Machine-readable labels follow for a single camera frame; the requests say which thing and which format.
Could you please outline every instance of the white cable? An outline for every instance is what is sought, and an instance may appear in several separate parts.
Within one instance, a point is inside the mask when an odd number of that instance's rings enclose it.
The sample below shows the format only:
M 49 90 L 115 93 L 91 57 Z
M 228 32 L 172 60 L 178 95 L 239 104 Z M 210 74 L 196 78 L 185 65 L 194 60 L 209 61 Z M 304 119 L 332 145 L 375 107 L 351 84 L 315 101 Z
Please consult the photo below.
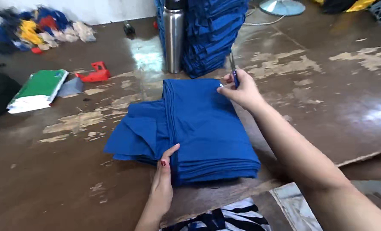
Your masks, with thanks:
M 254 7 L 254 9 L 251 11 L 251 12 L 249 12 L 249 13 L 247 13 L 246 14 L 246 17 L 247 16 L 249 16 L 249 15 L 251 15 L 253 12 L 255 12 L 255 10 L 256 10 L 256 6 L 255 5 L 252 5 L 252 4 L 250 4 L 250 3 L 248 3 L 249 5 L 251 5 L 251 6 L 253 6 Z M 282 15 L 280 18 L 278 18 L 276 21 L 273 21 L 273 22 L 270 22 L 270 23 L 260 23 L 260 24 L 247 24 L 247 23 L 244 23 L 243 25 L 270 25 L 270 24 L 275 24 L 275 23 L 277 23 L 278 21 L 280 21 L 282 18 L 284 18 L 286 15 Z
M 248 5 L 253 6 L 254 8 L 253 8 L 253 10 L 252 10 L 251 12 L 246 13 L 246 17 L 249 16 L 249 15 L 251 15 L 252 13 L 254 13 L 255 10 L 257 9 L 257 7 L 256 7 L 255 5 L 252 5 L 252 4 L 250 4 L 250 3 L 248 3 Z

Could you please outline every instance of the scissors handle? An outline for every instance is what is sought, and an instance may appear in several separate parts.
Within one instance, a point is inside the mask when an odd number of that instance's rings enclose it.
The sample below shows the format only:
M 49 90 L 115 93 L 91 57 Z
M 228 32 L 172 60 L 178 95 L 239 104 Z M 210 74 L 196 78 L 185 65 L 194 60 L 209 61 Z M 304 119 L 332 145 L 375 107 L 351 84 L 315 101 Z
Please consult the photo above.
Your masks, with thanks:
M 238 80 L 238 75 L 236 73 L 236 71 L 232 71 L 232 75 L 233 75 L 233 80 L 235 81 L 235 87 L 236 89 L 239 87 L 239 80 Z

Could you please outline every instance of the worn table surface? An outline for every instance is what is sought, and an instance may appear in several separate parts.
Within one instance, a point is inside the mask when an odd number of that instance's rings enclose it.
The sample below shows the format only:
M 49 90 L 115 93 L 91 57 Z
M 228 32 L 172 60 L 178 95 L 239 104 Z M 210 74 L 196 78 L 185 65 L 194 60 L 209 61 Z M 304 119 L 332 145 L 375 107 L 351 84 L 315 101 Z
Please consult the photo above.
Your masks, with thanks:
M 0 71 L 23 83 L 43 69 L 89 71 L 104 61 L 113 77 L 85 84 L 53 106 L 0 117 L 0 230 L 132 230 L 155 169 L 102 152 L 130 103 L 159 99 L 164 71 L 153 18 L 96 26 L 96 43 L 65 43 L 43 55 L 0 56 Z M 270 21 L 256 10 L 249 22 Z M 316 4 L 273 26 L 243 26 L 236 64 L 287 120 L 337 165 L 381 153 L 381 26 L 367 12 L 322 15 Z M 206 77 L 221 78 L 228 69 Z M 174 191 L 163 224 L 284 183 L 253 118 L 236 108 L 260 160 L 257 179 Z

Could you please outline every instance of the stack of blue fabric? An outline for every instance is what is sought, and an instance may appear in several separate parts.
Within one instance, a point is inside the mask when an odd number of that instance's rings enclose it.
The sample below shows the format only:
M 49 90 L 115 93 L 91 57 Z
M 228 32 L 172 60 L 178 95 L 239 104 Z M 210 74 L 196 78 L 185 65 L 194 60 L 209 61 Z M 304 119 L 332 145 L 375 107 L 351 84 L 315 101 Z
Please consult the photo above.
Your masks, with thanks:
M 165 50 L 164 0 L 155 0 L 159 36 Z M 191 78 L 223 67 L 226 55 L 245 21 L 248 0 L 188 0 L 182 68 Z
M 117 160 L 156 165 L 180 143 L 171 157 L 174 185 L 255 178 L 260 162 L 219 86 L 216 79 L 164 80 L 162 99 L 131 104 L 104 151 Z

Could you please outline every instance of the stainless steel bottle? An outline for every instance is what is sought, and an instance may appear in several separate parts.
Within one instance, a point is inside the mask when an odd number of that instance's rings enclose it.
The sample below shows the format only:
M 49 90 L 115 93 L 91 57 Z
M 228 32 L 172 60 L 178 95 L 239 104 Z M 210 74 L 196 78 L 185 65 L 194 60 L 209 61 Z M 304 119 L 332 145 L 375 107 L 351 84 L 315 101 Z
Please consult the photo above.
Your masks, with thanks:
M 163 21 L 165 24 L 166 67 L 170 73 L 179 73 L 183 46 L 183 0 L 165 1 Z

